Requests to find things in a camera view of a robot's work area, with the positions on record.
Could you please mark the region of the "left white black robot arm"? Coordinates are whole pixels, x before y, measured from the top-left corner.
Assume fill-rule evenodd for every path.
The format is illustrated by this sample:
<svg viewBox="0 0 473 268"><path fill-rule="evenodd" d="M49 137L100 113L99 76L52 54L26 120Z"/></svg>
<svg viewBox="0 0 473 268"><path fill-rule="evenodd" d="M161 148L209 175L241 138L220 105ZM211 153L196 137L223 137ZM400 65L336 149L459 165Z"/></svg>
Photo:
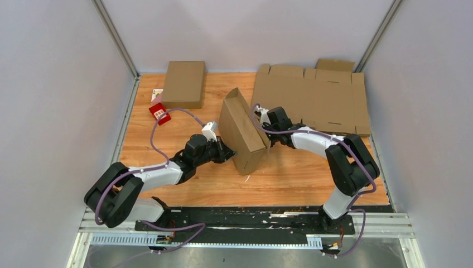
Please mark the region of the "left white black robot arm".
<svg viewBox="0 0 473 268"><path fill-rule="evenodd" d="M221 137L208 140L202 134L195 134L168 162L144 167L127 167L122 162L111 164L86 192L84 203L95 213L98 225L114 228L124 221L142 219L163 231L171 223L166 205L158 198L141 199L140 193L182 184L196 174L199 166L209 162L222 164L234 155L235 151Z"/></svg>

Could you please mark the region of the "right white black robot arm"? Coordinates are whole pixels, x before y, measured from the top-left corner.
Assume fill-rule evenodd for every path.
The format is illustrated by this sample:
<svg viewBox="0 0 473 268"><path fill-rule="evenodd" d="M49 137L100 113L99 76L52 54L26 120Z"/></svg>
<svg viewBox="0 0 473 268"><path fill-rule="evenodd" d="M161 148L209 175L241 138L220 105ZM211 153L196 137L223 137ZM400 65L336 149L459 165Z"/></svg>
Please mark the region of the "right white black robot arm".
<svg viewBox="0 0 473 268"><path fill-rule="evenodd" d="M265 109L256 104L254 114L272 145L280 143L327 160L335 187L318 211L322 231L333 233L361 195L376 191L374 180L380 170L359 135L330 135L302 122L294 124L282 107Z"/></svg>

